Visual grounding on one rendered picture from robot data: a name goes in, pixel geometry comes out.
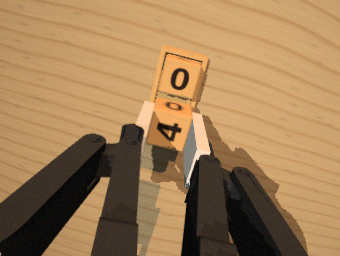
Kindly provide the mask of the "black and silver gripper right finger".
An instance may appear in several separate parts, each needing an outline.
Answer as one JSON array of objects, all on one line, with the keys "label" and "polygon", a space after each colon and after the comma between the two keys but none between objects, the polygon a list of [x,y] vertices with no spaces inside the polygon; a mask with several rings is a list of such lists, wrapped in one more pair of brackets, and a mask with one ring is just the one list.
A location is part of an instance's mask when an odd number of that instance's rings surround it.
[{"label": "black and silver gripper right finger", "polygon": [[192,115],[183,150],[189,190],[181,256],[309,256],[254,174],[221,167],[202,115]]}]

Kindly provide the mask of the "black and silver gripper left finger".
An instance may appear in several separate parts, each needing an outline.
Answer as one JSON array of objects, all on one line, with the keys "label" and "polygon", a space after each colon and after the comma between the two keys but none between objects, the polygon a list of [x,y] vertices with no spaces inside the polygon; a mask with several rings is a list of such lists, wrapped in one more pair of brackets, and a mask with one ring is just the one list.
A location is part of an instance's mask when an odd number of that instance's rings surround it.
[{"label": "black and silver gripper left finger", "polygon": [[137,256],[140,164],[154,104],[144,102],[118,143],[86,134],[2,201],[0,256],[42,256],[101,177],[110,180],[91,256]]}]

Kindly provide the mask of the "orange wooden cube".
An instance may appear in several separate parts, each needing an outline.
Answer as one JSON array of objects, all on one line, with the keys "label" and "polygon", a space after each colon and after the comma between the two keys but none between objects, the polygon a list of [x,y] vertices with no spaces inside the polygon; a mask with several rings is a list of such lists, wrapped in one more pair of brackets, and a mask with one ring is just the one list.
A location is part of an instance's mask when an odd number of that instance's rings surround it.
[{"label": "orange wooden cube", "polygon": [[190,105],[156,98],[146,143],[182,152],[192,120]]},{"label": "orange wooden cube", "polygon": [[168,54],[159,84],[159,92],[193,99],[201,72],[198,61]]}]

